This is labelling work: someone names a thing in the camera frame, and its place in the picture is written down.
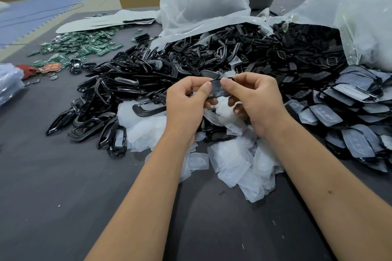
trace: orange round object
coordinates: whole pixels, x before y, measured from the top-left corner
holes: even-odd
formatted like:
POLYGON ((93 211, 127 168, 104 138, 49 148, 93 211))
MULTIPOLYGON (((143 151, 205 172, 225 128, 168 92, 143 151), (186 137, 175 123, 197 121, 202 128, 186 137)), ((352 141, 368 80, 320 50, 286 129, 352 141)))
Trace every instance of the orange round object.
POLYGON ((43 67, 40 68, 40 71, 42 73, 48 73, 51 71, 58 71, 62 67, 61 63, 53 62, 53 63, 48 63, 45 64, 43 67))

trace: floor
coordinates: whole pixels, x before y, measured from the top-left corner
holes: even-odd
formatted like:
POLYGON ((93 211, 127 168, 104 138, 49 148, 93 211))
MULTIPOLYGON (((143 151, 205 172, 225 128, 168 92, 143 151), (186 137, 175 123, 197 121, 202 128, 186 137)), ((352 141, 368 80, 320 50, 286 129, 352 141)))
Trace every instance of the floor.
POLYGON ((119 9, 121 9, 119 0, 11 2, 9 9, 0 12, 0 62, 76 12, 119 9))

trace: paper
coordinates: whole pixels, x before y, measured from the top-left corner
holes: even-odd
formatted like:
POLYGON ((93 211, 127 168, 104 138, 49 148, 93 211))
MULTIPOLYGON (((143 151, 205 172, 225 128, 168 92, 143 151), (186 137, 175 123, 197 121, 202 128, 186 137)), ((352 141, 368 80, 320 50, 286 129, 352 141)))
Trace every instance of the paper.
POLYGON ((106 15, 102 17, 87 17, 82 20, 72 21, 70 23, 64 24, 60 26, 56 33, 66 33, 66 32, 75 32, 75 31, 85 31, 85 30, 93 30, 110 26, 118 26, 124 24, 123 21, 134 21, 140 19, 151 19, 149 21, 140 21, 138 23, 133 24, 151 24, 155 21, 157 17, 157 11, 148 10, 148 11, 129 11, 129 10, 120 10, 114 15, 106 15))

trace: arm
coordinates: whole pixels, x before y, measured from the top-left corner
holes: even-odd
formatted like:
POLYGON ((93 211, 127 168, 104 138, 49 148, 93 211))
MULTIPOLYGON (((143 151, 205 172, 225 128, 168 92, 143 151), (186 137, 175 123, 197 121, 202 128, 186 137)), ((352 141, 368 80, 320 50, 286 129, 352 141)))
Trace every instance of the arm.
POLYGON ((283 106, 276 81, 243 73, 222 80, 241 100, 254 130, 281 160, 336 257, 341 261, 392 259, 392 208, 357 179, 283 106))
POLYGON ((165 132, 86 261, 162 260, 184 155, 203 106, 216 104, 205 102, 211 90, 208 80, 189 76, 168 90, 165 132))

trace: dark gray table surface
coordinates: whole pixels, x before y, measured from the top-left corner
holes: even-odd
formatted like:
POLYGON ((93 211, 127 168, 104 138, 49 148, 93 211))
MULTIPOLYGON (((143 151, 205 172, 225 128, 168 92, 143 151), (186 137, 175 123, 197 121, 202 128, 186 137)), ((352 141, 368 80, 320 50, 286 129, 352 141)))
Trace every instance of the dark gray table surface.
MULTIPOLYGON (((90 15, 78 13, 66 22, 90 15)), ((151 36, 161 31, 156 23, 137 26, 119 31, 113 40, 127 48, 133 45, 137 28, 151 36)), ((55 37, 55 30, 4 62, 47 59, 25 55, 55 37)), ((111 59, 116 52, 90 55, 87 62, 111 59)), ((96 149, 97 137, 74 144, 67 138, 69 130, 44 135, 56 116, 80 96, 76 87, 85 74, 63 70, 54 81, 40 76, 40 83, 29 85, 0 107, 0 260, 83 260, 143 167, 149 150, 127 152, 115 160, 96 149)), ((206 152, 206 146, 201 143, 197 151, 206 152)), ((391 204, 389 175, 381 176, 353 162, 345 164, 391 204)), ((335 257, 286 174, 277 175, 275 191, 249 203, 240 189, 228 188, 210 167, 193 172, 179 185, 164 259, 303 261, 335 257)))

